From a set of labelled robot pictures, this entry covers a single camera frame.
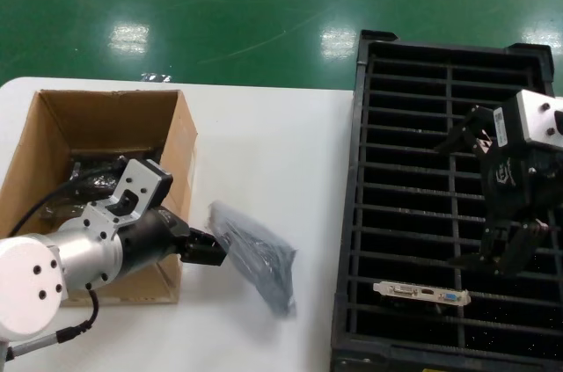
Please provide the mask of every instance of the sticker label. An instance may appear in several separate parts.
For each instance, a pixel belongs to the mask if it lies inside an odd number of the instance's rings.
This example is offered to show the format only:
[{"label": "sticker label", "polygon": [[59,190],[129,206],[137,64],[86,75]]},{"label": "sticker label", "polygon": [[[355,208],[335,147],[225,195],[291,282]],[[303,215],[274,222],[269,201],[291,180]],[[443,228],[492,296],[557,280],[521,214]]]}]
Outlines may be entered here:
[{"label": "sticker label", "polygon": [[499,147],[508,144],[507,128],[504,125],[504,114],[502,108],[497,108],[493,111],[494,115],[494,128],[496,129],[496,142]]}]

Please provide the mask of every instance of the crate slot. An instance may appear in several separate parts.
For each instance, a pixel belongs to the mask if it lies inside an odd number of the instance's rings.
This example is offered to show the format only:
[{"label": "crate slot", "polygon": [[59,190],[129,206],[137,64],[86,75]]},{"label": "crate slot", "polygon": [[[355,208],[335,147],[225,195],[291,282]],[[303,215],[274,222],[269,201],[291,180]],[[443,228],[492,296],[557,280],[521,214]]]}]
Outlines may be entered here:
[{"label": "crate slot", "polygon": [[415,193],[400,193],[364,187],[362,203],[380,207],[419,209],[422,211],[451,213],[450,198]]},{"label": "crate slot", "polygon": [[411,148],[433,149],[443,142],[440,135],[425,135],[422,133],[405,133],[394,130],[368,128],[366,130],[367,143],[382,143],[385,145],[406,146]]},{"label": "crate slot", "polygon": [[430,216],[403,215],[400,212],[363,210],[362,226],[375,229],[436,234],[438,236],[452,235],[451,220]]},{"label": "crate slot", "polygon": [[[479,251],[479,247],[477,245],[461,245],[461,253],[476,253]],[[552,254],[542,254],[536,253],[528,265],[524,268],[524,271],[528,271],[530,273],[541,273],[541,274],[549,274],[555,275],[557,274],[557,269],[555,267],[555,258]]]},{"label": "crate slot", "polygon": [[387,281],[454,288],[454,270],[387,259],[360,257],[358,276]]},{"label": "crate slot", "polygon": [[374,148],[366,147],[366,162],[410,165],[413,167],[434,168],[437,170],[448,170],[450,160],[447,156],[433,152],[407,152],[400,148]]},{"label": "crate slot", "polygon": [[464,216],[486,217],[485,201],[473,199],[457,199],[457,213]]},{"label": "crate slot", "polygon": [[457,229],[461,238],[481,240],[485,232],[485,222],[458,221]]},{"label": "crate slot", "polygon": [[418,95],[446,96],[446,85],[432,82],[406,82],[388,77],[373,77],[366,82],[370,91],[393,91]]},{"label": "crate slot", "polygon": [[395,253],[402,256],[448,260],[453,258],[454,246],[451,243],[429,242],[424,240],[405,240],[362,233],[361,250],[366,252]]},{"label": "crate slot", "polygon": [[393,126],[396,128],[417,128],[420,130],[434,130],[436,132],[446,132],[448,130],[448,120],[445,117],[421,115],[415,111],[396,110],[395,112],[386,112],[379,108],[369,110],[368,124]]},{"label": "crate slot", "polygon": [[514,74],[498,70],[474,70],[474,69],[453,69],[453,80],[463,80],[465,82],[482,82],[486,84],[515,84],[522,87],[528,84],[525,74]]},{"label": "crate slot", "polygon": [[398,64],[374,60],[372,73],[392,76],[427,77],[431,79],[445,79],[447,70],[441,66],[431,64]]},{"label": "crate slot", "polygon": [[561,309],[524,303],[506,303],[500,300],[472,298],[464,307],[464,316],[500,324],[534,326],[563,331]]},{"label": "crate slot", "polygon": [[425,113],[445,113],[446,101],[425,98],[401,98],[382,92],[369,94],[369,106],[381,108],[397,108],[401,110],[421,111]]},{"label": "crate slot", "polygon": [[481,180],[463,179],[456,177],[456,193],[483,194],[481,191]]},{"label": "crate slot", "polygon": [[396,315],[358,311],[357,333],[385,339],[457,346],[457,326],[404,318]]},{"label": "crate slot", "polygon": [[476,157],[456,157],[456,171],[480,173],[481,166]]},{"label": "crate slot", "polygon": [[449,187],[447,176],[432,176],[429,174],[380,170],[369,167],[364,167],[363,169],[363,181],[364,183],[381,183],[385,185],[442,191],[448,191]]},{"label": "crate slot", "polygon": [[535,333],[466,326],[465,346],[472,350],[554,359],[556,361],[563,358],[561,352],[563,339],[561,337],[537,335]]},{"label": "crate slot", "polygon": [[483,274],[473,271],[462,271],[461,281],[463,287],[470,289],[470,291],[559,301],[559,287],[556,281],[534,280],[523,277],[499,278],[496,276],[484,279]]},{"label": "crate slot", "polygon": [[454,98],[475,98],[491,101],[504,101],[514,97],[519,91],[519,89],[494,89],[494,85],[491,85],[490,88],[465,84],[453,84],[451,86],[451,96]]}]

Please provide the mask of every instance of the white table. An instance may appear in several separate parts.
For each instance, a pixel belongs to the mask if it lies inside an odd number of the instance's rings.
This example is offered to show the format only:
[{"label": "white table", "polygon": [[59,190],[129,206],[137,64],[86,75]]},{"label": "white table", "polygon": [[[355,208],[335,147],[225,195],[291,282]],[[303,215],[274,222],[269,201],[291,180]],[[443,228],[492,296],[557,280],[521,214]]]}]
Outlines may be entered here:
[{"label": "white table", "polygon": [[[230,262],[185,266],[178,305],[102,307],[85,335],[6,372],[327,371],[340,247],[351,91],[23,77],[0,88],[0,181],[40,89],[181,89],[199,135],[190,223],[221,200],[297,248],[297,316],[274,319]],[[89,317],[60,310],[54,331]]]}]

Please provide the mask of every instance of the cardboard box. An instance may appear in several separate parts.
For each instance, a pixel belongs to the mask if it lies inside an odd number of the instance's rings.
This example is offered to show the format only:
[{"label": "cardboard box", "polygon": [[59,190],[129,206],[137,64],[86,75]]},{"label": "cardboard box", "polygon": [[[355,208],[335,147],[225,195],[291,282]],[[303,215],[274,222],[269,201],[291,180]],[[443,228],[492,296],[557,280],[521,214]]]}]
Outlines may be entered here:
[{"label": "cardboard box", "polygon": [[[0,237],[38,200],[69,178],[76,153],[163,147],[160,164],[174,177],[164,206],[187,220],[197,131],[181,91],[40,91],[0,190]],[[31,218],[19,234],[48,234],[56,227]],[[172,255],[158,265],[97,290],[101,303],[175,303],[181,265]],[[85,291],[66,304],[89,304]]]}]

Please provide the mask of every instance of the silver metal part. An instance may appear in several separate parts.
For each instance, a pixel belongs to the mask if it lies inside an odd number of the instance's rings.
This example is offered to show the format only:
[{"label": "silver metal part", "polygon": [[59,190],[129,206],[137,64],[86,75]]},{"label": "silver metal part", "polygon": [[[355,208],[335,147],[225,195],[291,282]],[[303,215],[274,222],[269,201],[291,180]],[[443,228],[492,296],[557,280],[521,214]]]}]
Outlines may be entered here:
[{"label": "silver metal part", "polygon": [[[162,171],[158,164],[152,164]],[[111,197],[88,203],[79,218],[68,220],[57,232],[33,236],[51,247],[61,262],[65,292],[87,284],[102,287],[115,279],[123,261],[117,230],[135,223],[146,212],[161,181],[158,174],[132,159]],[[116,216],[107,207],[118,203],[126,191],[139,200],[130,215]]]},{"label": "silver metal part", "polygon": [[14,353],[14,357],[18,357],[23,354],[34,352],[35,350],[39,350],[43,347],[55,345],[57,343],[58,341],[56,340],[56,334],[49,334],[45,337],[41,337],[40,339],[34,339],[33,341],[20,344],[19,346],[14,346],[11,348],[11,351]]},{"label": "silver metal part", "polygon": [[101,231],[85,227],[79,218],[68,220],[49,238],[59,250],[62,275],[68,290],[91,284],[101,287],[115,279],[121,269],[123,250],[117,235],[102,239]]},{"label": "silver metal part", "polygon": [[373,291],[376,291],[380,295],[390,297],[401,297],[404,299],[442,303],[453,306],[465,306],[472,300],[467,290],[456,291],[449,288],[419,286],[416,284],[405,284],[403,282],[393,281],[375,283],[373,285]]},{"label": "silver metal part", "polygon": [[518,92],[516,100],[524,141],[563,150],[554,117],[555,111],[563,111],[563,100],[526,90]]}]

